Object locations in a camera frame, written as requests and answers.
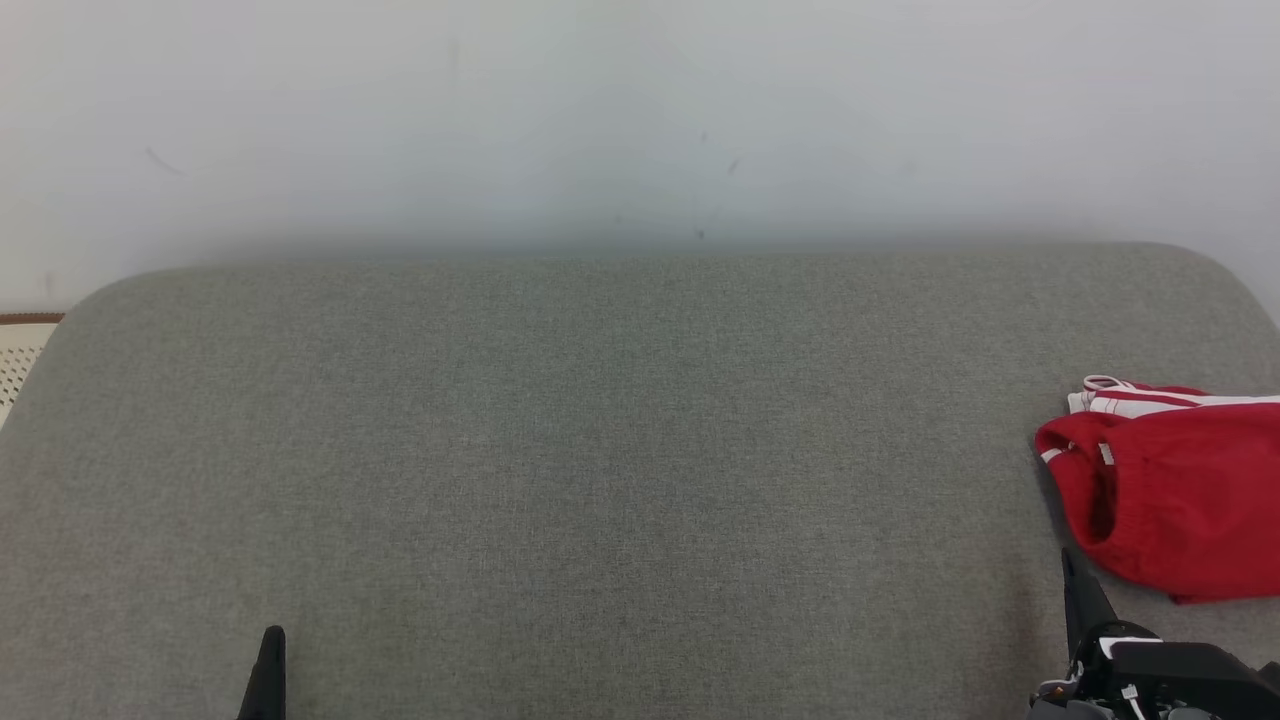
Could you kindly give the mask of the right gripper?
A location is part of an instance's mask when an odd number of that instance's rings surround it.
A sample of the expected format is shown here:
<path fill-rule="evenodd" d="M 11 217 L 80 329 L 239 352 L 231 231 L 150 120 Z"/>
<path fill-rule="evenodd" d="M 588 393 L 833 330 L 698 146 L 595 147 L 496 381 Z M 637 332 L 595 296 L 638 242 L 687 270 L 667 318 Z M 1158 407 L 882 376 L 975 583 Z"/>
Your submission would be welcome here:
<path fill-rule="evenodd" d="M 1061 548 L 1061 569 L 1071 665 L 1030 696 L 1030 720 L 1280 720 L 1280 664 L 1119 623 L 1078 550 Z"/>

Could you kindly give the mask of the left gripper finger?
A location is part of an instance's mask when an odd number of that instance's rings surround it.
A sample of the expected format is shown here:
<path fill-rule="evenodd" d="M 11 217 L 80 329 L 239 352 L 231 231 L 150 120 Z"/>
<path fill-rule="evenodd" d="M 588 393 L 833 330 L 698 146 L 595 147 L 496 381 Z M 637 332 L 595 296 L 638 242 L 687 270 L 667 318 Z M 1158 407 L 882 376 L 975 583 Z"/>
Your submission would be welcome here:
<path fill-rule="evenodd" d="M 269 626 L 246 684 L 237 720 L 285 720 L 287 715 L 285 630 Z"/>

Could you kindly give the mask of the red and white shorts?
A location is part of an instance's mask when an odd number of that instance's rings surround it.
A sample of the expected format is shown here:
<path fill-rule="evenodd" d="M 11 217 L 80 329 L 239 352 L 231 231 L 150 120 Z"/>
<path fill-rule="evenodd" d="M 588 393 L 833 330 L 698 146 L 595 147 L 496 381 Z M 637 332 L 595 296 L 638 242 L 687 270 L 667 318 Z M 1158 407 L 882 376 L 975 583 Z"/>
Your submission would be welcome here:
<path fill-rule="evenodd" d="M 1036 450 L 1103 570 L 1180 603 L 1280 596 L 1280 405 L 1078 413 Z"/>

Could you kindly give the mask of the red basketball jersey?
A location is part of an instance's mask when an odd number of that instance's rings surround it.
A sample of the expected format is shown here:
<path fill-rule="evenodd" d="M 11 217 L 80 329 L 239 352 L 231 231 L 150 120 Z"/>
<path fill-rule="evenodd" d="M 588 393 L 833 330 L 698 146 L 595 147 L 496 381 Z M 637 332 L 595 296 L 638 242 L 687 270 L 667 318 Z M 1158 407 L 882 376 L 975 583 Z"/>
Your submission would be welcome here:
<path fill-rule="evenodd" d="M 1069 414 L 1101 413 L 1121 418 L 1256 404 L 1280 405 L 1280 395 L 1211 395 L 1189 387 L 1148 386 L 1112 375 L 1087 375 L 1082 388 L 1066 396 Z"/>

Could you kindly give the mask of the grey fabric sofa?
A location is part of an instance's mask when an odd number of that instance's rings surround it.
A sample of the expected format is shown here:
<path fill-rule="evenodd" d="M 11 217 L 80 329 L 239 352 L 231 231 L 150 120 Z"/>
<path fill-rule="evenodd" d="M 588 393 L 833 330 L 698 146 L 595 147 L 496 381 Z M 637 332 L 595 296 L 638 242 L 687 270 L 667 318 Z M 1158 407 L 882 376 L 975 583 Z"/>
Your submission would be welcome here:
<path fill-rule="evenodd" d="M 1280 391 L 1161 245 L 164 272 L 0 429 L 0 720 L 1005 720 L 1065 667 L 1036 429 Z"/>

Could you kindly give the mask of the white perforated laundry basket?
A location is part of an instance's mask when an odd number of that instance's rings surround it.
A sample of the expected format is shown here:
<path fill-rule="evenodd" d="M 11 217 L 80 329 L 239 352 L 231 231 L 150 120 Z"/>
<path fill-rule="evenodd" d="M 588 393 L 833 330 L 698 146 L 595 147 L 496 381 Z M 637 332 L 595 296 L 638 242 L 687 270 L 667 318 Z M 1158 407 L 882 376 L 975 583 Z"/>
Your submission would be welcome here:
<path fill-rule="evenodd" d="M 0 427 L 64 316 L 63 313 L 0 314 Z"/>

